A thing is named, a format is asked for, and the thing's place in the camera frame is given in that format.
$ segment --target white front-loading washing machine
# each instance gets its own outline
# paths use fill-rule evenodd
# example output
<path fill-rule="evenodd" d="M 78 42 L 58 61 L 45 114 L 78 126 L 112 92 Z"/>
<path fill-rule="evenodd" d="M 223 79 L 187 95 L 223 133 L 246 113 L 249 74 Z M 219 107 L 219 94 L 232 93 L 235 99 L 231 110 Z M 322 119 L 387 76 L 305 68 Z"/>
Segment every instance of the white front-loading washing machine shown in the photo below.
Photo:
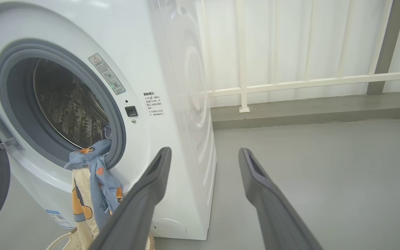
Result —
<path fill-rule="evenodd" d="M 75 226 L 63 166 L 109 124 L 107 168 L 124 194 L 172 149 L 154 236 L 206 239 L 216 149 L 196 4 L 0 0 L 0 137 L 13 138 L 1 147 L 43 209 Z"/>

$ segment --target metal hinge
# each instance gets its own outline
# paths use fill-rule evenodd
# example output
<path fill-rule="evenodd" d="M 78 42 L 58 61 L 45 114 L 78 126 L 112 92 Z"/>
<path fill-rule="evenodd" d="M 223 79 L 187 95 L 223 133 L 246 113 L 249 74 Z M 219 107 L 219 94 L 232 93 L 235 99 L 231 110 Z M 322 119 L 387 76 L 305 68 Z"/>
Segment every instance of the metal hinge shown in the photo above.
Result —
<path fill-rule="evenodd" d="M 1 139 L 3 142 L 0 143 L 0 150 L 6 149 L 10 146 L 14 146 L 16 147 L 16 149 L 19 150 L 24 149 L 19 143 L 19 141 L 16 139 L 15 135 L 11 132 L 10 128 L 7 126 L 7 123 L 4 121 L 4 119 L 1 118 L 1 116 L 0 116 L 0 131 L 2 135 L 5 137 Z"/>

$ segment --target gray vertical beam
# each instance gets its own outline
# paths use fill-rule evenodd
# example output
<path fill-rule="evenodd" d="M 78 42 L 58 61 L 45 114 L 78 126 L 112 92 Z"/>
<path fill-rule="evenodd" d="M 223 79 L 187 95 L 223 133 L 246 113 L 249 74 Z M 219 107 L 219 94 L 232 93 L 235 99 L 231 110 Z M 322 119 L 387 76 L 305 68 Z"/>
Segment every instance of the gray vertical beam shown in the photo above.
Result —
<path fill-rule="evenodd" d="M 377 61 L 375 74 L 388 73 L 392 62 L 397 37 L 400 30 L 400 0 L 393 0 L 390 10 L 381 52 Z M 385 81 L 375 81 L 368 83 L 367 95 L 380 95 L 384 89 Z"/>

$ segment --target warning label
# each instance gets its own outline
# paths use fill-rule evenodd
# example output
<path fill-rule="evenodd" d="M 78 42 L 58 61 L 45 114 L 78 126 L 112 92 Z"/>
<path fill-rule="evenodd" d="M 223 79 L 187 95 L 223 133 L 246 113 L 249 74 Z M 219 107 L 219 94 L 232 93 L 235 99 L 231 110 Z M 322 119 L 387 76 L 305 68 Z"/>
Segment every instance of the warning label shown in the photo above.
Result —
<path fill-rule="evenodd" d="M 97 68 L 98 72 L 106 79 L 117 95 L 126 92 L 121 82 L 119 82 L 109 65 L 101 58 L 100 54 L 89 57 L 89 61 Z"/>
<path fill-rule="evenodd" d="M 146 92 L 143 93 L 143 95 L 149 116 L 158 117 L 165 115 L 160 95 L 157 95 L 154 92 Z"/>
<path fill-rule="evenodd" d="M 50 215 L 50 217 L 52 217 L 52 219 L 55 220 L 58 225 L 60 225 L 60 227 L 73 229 L 73 226 L 70 225 L 70 223 L 68 223 L 58 211 L 46 210 L 46 212 Z"/>

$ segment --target concrete ledge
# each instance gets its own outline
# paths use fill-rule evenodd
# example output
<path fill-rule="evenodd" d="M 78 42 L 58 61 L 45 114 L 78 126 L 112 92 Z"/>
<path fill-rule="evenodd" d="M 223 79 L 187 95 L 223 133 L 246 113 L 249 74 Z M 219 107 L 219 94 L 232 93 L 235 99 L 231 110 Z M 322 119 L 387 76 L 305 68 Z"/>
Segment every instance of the concrete ledge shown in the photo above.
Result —
<path fill-rule="evenodd" d="M 214 130 L 400 119 L 400 92 L 212 108 Z"/>

